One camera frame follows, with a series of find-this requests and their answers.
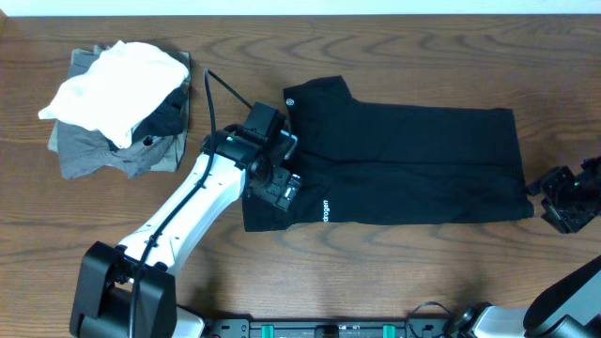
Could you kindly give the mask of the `black t-shirt with logo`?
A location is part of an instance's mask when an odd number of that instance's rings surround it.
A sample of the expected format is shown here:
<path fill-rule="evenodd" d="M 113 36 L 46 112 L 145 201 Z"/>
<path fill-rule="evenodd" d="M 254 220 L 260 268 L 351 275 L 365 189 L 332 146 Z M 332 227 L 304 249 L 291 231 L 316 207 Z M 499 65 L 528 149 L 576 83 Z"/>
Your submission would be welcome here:
<path fill-rule="evenodd" d="M 302 183 L 288 210 L 242 202 L 249 232 L 297 223 L 494 223 L 530 218 L 514 114 L 356 100 L 340 76 L 283 92 Z"/>

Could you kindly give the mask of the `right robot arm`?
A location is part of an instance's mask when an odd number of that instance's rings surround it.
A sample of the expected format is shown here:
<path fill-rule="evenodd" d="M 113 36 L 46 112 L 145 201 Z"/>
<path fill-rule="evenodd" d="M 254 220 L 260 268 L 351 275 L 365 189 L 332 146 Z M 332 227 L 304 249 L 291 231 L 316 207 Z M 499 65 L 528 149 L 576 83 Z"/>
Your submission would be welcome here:
<path fill-rule="evenodd" d="M 600 217 L 600 159 L 587 159 L 574 174 L 555 167 L 528 187 L 541 194 L 541 218 L 559 233 L 575 234 Z M 542 292 L 525 308 L 490 303 L 470 307 L 449 323 L 445 337 L 598 338 L 600 258 L 596 257 Z"/>

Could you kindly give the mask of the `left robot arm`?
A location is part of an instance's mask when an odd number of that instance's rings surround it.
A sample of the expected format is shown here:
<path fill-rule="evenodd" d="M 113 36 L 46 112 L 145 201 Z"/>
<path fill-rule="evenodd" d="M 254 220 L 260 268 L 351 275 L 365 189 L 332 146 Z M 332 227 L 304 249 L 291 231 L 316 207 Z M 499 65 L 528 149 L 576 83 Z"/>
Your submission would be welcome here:
<path fill-rule="evenodd" d="M 210 226 L 242 196 L 286 210 L 301 178 L 283 168 L 297 138 L 285 115 L 256 103 L 213 132 L 179 188 L 115 247 L 85 253 L 69 322 L 75 337 L 200 337 L 205 320 L 177 305 L 177 277 Z"/>

